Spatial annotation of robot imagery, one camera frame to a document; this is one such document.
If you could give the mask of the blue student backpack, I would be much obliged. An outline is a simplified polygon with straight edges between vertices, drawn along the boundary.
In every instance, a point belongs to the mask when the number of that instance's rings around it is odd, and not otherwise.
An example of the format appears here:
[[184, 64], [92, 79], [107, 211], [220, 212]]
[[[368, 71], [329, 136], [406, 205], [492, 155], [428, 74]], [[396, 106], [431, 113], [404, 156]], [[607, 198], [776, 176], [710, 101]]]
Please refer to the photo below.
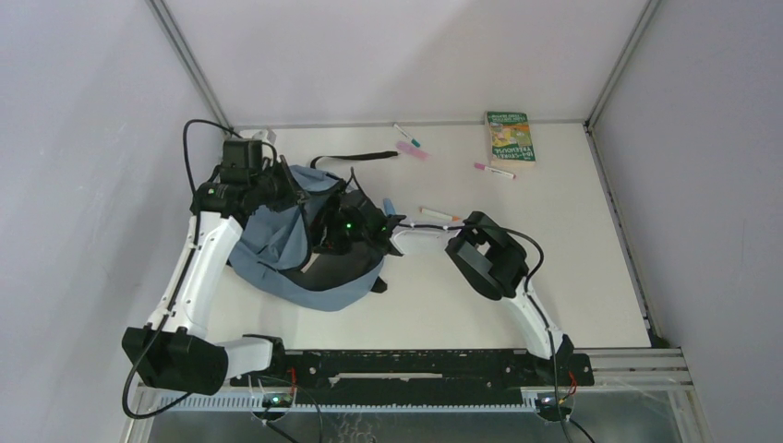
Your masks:
[[324, 312], [342, 310], [370, 293], [385, 293], [388, 284], [380, 274], [390, 254], [363, 243], [345, 255], [313, 251], [311, 223], [328, 200], [353, 190], [367, 195], [356, 178], [343, 179], [315, 161], [291, 169], [309, 200], [281, 212], [258, 209], [229, 255], [235, 274], [265, 293]]

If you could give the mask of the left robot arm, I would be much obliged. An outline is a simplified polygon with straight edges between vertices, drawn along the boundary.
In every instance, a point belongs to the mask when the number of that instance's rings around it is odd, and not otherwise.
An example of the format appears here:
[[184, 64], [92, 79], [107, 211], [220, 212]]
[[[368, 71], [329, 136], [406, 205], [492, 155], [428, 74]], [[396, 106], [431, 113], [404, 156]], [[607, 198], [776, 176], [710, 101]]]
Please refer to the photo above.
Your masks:
[[249, 218], [259, 209], [295, 208], [306, 197], [271, 143], [224, 141], [210, 178], [192, 186], [187, 237], [160, 302], [143, 326], [127, 328], [122, 338], [131, 377], [151, 388], [201, 395], [250, 372], [268, 385], [286, 378], [289, 362], [272, 340], [214, 343], [207, 335], [219, 280]]

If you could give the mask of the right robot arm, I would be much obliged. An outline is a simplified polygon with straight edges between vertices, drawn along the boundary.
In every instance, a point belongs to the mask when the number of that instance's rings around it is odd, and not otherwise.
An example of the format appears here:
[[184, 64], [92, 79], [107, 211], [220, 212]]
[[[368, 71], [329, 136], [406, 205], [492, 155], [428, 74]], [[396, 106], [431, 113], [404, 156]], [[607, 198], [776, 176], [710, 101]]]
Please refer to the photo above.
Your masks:
[[387, 256], [445, 253], [475, 292], [509, 307], [535, 357], [539, 380], [556, 384], [569, 374], [574, 346], [536, 295], [532, 278], [543, 263], [528, 266], [519, 242], [527, 241], [539, 255], [544, 251], [529, 235], [501, 227], [480, 211], [450, 223], [386, 214], [359, 191], [329, 198], [307, 232], [318, 283], [369, 274]]

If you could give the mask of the green treehouse book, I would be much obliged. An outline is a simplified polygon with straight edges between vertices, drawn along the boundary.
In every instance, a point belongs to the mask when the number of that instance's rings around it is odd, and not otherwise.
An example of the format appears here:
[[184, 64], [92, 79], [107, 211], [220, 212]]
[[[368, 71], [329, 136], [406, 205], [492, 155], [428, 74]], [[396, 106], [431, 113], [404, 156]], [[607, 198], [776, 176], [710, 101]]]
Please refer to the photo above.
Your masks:
[[525, 113], [487, 111], [489, 159], [492, 166], [517, 167], [536, 163], [536, 152]]

